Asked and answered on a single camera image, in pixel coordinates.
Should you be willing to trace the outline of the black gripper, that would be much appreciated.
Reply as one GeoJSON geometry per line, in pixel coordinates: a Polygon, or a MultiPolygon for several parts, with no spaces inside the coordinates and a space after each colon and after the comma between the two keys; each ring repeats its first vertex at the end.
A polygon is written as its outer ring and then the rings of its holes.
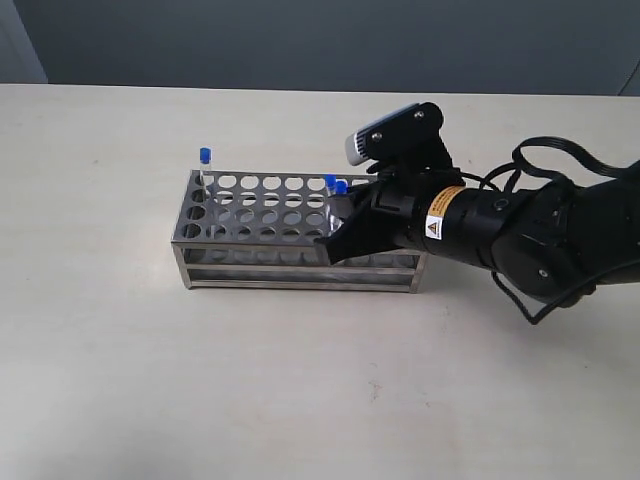
{"type": "Polygon", "coordinates": [[[463,178],[440,136],[444,124],[441,109],[432,102],[418,103],[411,124],[393,142],[379,144],[378,160],[370,160],[373,184],[348,186],[349,215],[333,234],[314,241],[321,263],[391,251],[395,235],[417,226],[424,235],[422,213],[427,202],[442,189],[461,186],[463,178]]]}

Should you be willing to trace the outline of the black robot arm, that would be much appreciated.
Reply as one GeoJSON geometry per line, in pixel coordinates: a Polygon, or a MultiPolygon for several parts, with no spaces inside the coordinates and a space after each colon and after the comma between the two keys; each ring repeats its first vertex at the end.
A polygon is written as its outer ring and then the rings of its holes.
{"type": "Polygon", "coordinates": [[[329,264],[396,249],[424,251],[504,276],[541,302],[569,305],[599,285],[639,279],[639,168],[612,167],[558,137],[525,141],[556,149],[602,177],[589,187],[529,163],[521,148],[493,174],[453,165],[430,102],[394,112],[352,135],[348,161],[372,183],[335,194],[340,227],[314,243],[329,264]],[[496,175],[506,175],[503,187],[496,175]]]}

